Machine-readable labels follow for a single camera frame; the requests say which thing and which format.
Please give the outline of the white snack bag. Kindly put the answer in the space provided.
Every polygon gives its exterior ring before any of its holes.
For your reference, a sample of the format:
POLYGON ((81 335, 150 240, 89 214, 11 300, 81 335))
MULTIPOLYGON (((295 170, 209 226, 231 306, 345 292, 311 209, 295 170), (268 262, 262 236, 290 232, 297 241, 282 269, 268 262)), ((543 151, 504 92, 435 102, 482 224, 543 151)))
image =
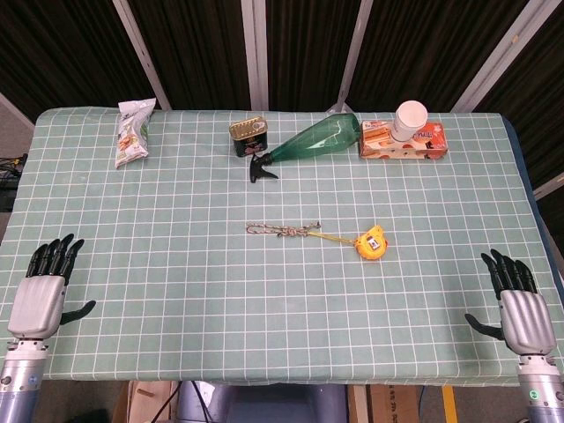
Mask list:
POLYGON ((148 156, 148 123, 155 106, 155 98, 118 103, 115 168, 148 156))

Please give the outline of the printed cardboard box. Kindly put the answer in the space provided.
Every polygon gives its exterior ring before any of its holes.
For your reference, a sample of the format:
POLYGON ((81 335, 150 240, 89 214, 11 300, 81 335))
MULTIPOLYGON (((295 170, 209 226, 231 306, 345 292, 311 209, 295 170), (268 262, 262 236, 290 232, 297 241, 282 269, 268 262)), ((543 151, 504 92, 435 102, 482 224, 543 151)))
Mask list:
POLYGON ((418 388, 372 384, 367 387, 369 423, 419 423, 418 388))

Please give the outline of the yellow strip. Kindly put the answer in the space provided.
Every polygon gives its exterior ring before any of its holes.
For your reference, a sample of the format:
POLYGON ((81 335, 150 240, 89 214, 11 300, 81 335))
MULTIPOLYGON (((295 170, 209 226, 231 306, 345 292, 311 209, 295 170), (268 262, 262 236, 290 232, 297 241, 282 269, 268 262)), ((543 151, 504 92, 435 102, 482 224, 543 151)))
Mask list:
POLYGON ((442 402, 445 415, 445 423, 458 423, 455 393, 452 386, 442 386, 442 402))

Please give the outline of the green spray bottle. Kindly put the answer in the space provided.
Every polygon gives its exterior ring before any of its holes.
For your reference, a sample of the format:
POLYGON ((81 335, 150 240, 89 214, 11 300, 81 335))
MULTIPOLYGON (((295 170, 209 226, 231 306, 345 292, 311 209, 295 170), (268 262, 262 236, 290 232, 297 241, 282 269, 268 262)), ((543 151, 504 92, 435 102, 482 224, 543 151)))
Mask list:
POLYGON ((263 167, 288 160, 304 160, 325 154, 342 152, 360 141, 361 127, 356 115, 330 115, 285 141, 263 156, 253 155, 249 165, 249 179, 278 179, 263 167))

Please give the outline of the white partition post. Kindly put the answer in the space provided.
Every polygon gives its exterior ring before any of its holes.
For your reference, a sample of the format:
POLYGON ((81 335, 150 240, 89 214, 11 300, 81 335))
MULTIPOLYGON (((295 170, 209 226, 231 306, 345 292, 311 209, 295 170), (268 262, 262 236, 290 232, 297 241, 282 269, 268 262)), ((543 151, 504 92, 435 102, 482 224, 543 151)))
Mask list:
POLYGON ((130 8, 129 1, 112 0, 112 2, 161 109, 170 110, 170 102, 160 82, 158 72, 155 70, 151 55, 137 25, 134 13, 130 8))
POLYGON ((528 0, 515 21, 501 37, 496 47, 481 65, 479 71, 456 101, 451 113, 470 113, 487 95, 521 50, 526 46, 538 26, 544 8, 551 0, 528 0))
POLYGON ((241 15, 252 110, 269 107, 268 42, 265 0, 241 0, 241 15))
POLYGON ((350 92, 351 84, 353 81, 354 72, 358 62, 360 49, 364 40, 367 23, 372 11, 374 0, 361 0, 360 8, 356 18, 355 27, 352 33, 351 43, 348 50, 348 55, 345 63, 345 69, 341 84, 338 91, 338 98, 336 103, 330 108, 330 112, 345 113, 352 112, 353 110, 346 104, 346 99, 350 92))

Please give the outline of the green gold tin can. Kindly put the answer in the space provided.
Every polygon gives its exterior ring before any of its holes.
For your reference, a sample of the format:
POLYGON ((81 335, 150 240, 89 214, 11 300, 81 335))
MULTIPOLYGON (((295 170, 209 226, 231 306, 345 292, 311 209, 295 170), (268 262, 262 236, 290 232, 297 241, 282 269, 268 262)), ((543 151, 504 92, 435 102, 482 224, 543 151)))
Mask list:
POLYGON ((229 127, 237 157, 245 157, 268 148, 268 124, 261 116, 235 122, 229 127))

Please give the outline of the yellow tape measure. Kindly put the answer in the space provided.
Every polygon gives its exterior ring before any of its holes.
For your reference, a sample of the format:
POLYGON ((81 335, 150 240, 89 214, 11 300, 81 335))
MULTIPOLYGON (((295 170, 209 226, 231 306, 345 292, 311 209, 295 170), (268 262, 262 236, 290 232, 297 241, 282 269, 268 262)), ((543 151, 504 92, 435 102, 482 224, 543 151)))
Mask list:
POLYGON ((373 226, 364 234, 359 235, 356 239, 348 239, 314 231, 308 231, 308 236, 315 236, 330 241, 338 241, 353 245, 358 254, 367 260, 380 259, 385 254, 388 247, 384 231, 379 225, 373 226))

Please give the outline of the white paper cup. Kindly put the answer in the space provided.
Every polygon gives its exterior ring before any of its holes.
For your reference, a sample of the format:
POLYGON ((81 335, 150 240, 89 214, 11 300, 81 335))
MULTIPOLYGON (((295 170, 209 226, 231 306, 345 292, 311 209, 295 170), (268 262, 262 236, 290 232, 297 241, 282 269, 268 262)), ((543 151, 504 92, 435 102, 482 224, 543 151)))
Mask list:
POLYGON ((398 142, 410 140, 427 124, 427 108, 416 100, 407 100, 397 108, 391 125, 391 136, 398 142))

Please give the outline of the wooden table leg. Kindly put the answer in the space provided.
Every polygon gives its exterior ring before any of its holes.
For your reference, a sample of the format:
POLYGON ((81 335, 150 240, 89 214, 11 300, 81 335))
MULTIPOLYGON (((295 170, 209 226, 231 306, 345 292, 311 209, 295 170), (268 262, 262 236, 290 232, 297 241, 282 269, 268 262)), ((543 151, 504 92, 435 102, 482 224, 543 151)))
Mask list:
POLYGON ((349 423, 369 423, 366 386, 348 385, 347 401, 349 423))

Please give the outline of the open cardboard box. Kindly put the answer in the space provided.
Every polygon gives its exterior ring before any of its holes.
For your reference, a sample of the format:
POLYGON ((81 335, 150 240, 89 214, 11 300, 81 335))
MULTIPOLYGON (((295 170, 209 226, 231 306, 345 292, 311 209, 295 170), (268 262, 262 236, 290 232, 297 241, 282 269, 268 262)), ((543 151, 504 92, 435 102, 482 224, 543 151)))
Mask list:
POLYGON ((129 382, 127 423, 151 423, 177 387, 178 382, 129 382))

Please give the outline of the green checked tablecloth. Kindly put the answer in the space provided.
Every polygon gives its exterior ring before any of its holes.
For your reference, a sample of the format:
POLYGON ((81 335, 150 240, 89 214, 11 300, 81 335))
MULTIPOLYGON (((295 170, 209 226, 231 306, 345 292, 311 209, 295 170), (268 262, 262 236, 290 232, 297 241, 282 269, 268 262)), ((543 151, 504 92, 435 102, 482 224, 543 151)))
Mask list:
POLYGON ((118 117, 36 121, 0 242, 0 367, 32 253, 73 234, 85 243, 64 306, 96 306, 48 341, 48 379, 513 385, 517 357, 464 318, 500 322, 491 249, 532 270, 564 372, 563 290, 500 115, 432 114, 440 160, 350 148, 255 183, 228 134, 242 112, 155 111, 148 156, 115 168, 118 117), (378 260, 308 236, 376 225, 378 260))

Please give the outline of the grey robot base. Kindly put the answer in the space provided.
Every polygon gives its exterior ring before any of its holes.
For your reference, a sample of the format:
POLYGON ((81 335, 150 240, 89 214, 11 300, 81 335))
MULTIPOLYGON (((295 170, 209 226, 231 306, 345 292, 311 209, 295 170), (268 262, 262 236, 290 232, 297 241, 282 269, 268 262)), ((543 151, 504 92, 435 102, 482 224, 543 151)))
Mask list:
POLYGON ((174 423, 348 423, 346 387, 184 382, 174 423))

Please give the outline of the orange snack box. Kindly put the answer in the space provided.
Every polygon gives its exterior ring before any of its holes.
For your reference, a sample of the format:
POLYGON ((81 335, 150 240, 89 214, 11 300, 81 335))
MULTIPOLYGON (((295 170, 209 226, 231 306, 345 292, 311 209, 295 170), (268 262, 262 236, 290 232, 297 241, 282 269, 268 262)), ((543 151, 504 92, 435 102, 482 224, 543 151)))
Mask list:
POLYGON ((443 125, 427 122, 409 140, 391 136, 391 121, 363 121, 360 156, 366 159, 437 160, 448 152, 443 125))

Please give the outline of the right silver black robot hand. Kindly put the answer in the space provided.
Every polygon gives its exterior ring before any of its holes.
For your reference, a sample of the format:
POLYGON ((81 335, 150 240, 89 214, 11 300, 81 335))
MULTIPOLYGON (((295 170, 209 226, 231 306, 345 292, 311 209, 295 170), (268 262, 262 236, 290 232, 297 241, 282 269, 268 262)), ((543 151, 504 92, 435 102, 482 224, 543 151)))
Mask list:
POLYGON ((549 354, 557 345, 556 337, 545 299, 529 267, 495 249, 481 258, 490 274, 501 325, 485 325, 469 313, 464 315, 467 323, 479 334, 503 341, 519 356, 549 354))

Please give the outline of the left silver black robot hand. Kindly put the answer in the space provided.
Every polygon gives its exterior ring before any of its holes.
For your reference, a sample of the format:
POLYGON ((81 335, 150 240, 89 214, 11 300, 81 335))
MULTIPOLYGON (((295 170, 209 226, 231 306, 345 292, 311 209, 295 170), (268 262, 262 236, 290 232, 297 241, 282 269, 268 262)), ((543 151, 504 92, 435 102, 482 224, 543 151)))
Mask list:
POLYGON ((8 331, 17 339, 46 340, 61 325, 86 317, 96 306, 88 301, 82 308, 65 312, 63 304, 76 257, 85 241, 68 234, 33 253, 26 275, 19 283, 8 331))

